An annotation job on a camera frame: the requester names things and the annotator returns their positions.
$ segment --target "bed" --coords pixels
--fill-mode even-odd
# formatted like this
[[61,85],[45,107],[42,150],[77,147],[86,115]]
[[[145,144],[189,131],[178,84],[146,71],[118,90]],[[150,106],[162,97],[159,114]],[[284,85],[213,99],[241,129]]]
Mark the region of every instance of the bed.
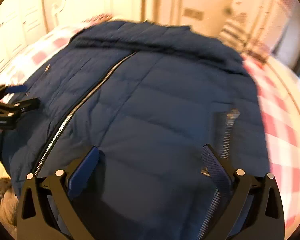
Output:
[[[0,73],[0,84],[23,84],[39,67],[63,49],[73,35],[91,26],[91,22],[78,22],[93,15],[107,12],[112,13],[114,19],[136,22],[154,19],[154,0],[124,0],[124,3],[122,0],[98,0],[100,7],[93,14],[73,10],[76,1],[60,0],[60,4],[54,5],[56,28],[18,54]],[[271,70],[271,65],[276,65],[277,68],[280,66],[273,62],[263,65],[251,57],[242,56],[245,59],[244,67],[258,88],[271,172],[278,181],[282,196],[287,239],[300,223],[300,115],[296,113],[296,106],[287,101],[288,93],[280,75],[278,77]],[[5,97],[4,102],[10,99],[11,95]],[[4,176],[7,173],[0,165],[0,177]]]

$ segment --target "navy puffer jacket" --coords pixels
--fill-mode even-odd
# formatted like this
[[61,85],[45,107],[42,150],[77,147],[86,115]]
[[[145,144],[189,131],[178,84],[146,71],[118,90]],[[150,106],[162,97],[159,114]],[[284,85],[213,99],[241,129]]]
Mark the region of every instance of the navy puffer jacket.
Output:
[[74,200],[97,239],[196,239],[215,191],[201,173],[201,149],[224,151],[231,109],[241,113],[232,165],[255,176],[269,171],[256,86],[241,57],[189,27],[93,26],[26,85],[13,100],[39,97],[41,107],[6,132],[2,149],[17,195],[31,171],[53,174],[82,147],[97,146],[93,190]]

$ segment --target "wall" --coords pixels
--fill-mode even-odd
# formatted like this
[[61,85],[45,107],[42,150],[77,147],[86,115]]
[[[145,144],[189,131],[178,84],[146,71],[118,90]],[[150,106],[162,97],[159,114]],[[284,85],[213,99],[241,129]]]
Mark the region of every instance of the wall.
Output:
[[[48,30],[54,27],[51,8],[56,0],[44,0]],[[193,31],[207,36],[218,36],[226,20],[224,13],[231,6],[232,0],[158,0],[156,22],[160,24],[192,25]],[[192,8],[203,11],[203,20],[184,16],[184,9]]]
[[300,55],[300,3],[296,2],[286,33],[278,47],[276,58],[293,69]]

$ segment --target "black mount bracket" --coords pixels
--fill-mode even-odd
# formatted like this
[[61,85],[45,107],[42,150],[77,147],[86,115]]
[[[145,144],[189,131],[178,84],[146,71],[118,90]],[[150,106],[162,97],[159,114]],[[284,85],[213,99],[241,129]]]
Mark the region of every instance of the black mount bracket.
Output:
[[[32,173],[28,174],[20,200],[22,208],[19,210],[17,219],[18,240],[94,239],[80,221],[69,201],[69,195],[71,195],[69,192],[73,191],[70,188],[70,180],[76,173],[81,173],[78,184],[81,184],[82,178],[83,181],[87,179],[84,178],[85,173],[91,172],[89,165],[91,166],[93,162],[86,160],[88,156],[91,157],[94,148],[90,147],[88,151],[85,150],[82,158],[74,160],[67,169],[58,170],[52,176],[37,178]],[[250,176],[243,170],[236,170],[227,160],[219,158],[210,145],[203,147],[202,158],[221,196],[227,195],[228,190],[233,192],[223,214],[214,224],[210,225],[202,239],[284,240],[283,207],[273,174],[268,173],[260,178]],[[59,230],[47,201],[47,195],[53,196],[72,238]],[[229,236],[248,195],[253,195],[254,200],[245,223],[238,234]]]
[[[0,100],[10,93],[25,92],[26,86],[0,86]],[[40,105],[38,98],[31,98],[12,104],[4,104],[0,102],[0,129],[12,130],[16,128],[18,118],[22,113],[37,109]]]

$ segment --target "zipper teeth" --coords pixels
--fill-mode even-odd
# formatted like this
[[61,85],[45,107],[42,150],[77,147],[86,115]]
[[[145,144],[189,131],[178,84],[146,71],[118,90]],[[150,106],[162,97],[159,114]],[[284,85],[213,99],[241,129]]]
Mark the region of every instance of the zipper teeth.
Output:
[[[231,109],[231,112],[227,114],[227,120],[226,120],[226,129],[225,129],[225,135],[223,139],[223,147],[222,147],[222,154],[220,155],[221,158],[228,159],[229,158],[229,152],[230,152],[230,136],[232,127],[234,125],[235,119],[240,115],[240,112],[238,109]],[[207,214],[201,224],[200,232],[198,234],[197,240],[201,240],[204,234],[207,232],[208,225],[211,222],[212,216],[215,213],[218,204],[220,202],[221,195],[219,190],[216,188],[214,191],[213,198],[211,200],[210,206],[208,208]]]
[[44,154],[42,155],[37,168],[35,169],[34,175],[37,176],[39,174],[39,171],[42,168],[42,165],[44,164],[46,158],[48,157],[49,153],[51,152],[53,146],[55,145],[55,142],[58,140],[58,138],[60,137],[60,135],[62,134],[64,128],[66,127],[66,125],[68,124],[68,122],[71,120],[71,118],[73,117],[73,115],[75,114],[75,112],[108,80],[108,78],[112,75],[112,73],[118,68],[119,65],[121,65],[121,63],[123,63],[125,60],[127,60],[128,58],[132,57],[133,55],[135,55],[136,52],[130,54],[129,56],[125,57],[124,59],[122,59],[121,61],[119,61],[116,65],[114,65],[111,70],[108,72],[108,74],[104,77],[104,79],[98,83],[97,86],[95,86],[89,93],[88,95],[86,95],[79,104],[77,104],[72,111],[67,115],[67,117],[65,118],[65,120],[62,122],[62,124],[60,125],[58,131],[56,132],[56,134],[54,135],[54,137],[52,138],[52,140],[50,141],[48,147],[46,148],[46,150],[44,151]]
[[216,188],[216,190],[214,191],[214,195],[213,195],[211,204],[210,204],[210,206],[208,208],[207,214],[206,214],[206,216],[204,218],[204,221],[203,221],[203,223],[201,225],[200,232],[199,232],[199,235],[197,237],[197,240],[201,240],[202,237],[204,236],[204,234],[206,233],[206,231],[208,229],[208,225],[209,225],[209,223],[210,223],[210,221],[212,219],[212,216],[213,216],[214,212],[217,209],[219,201],[220,201],[220,192]]

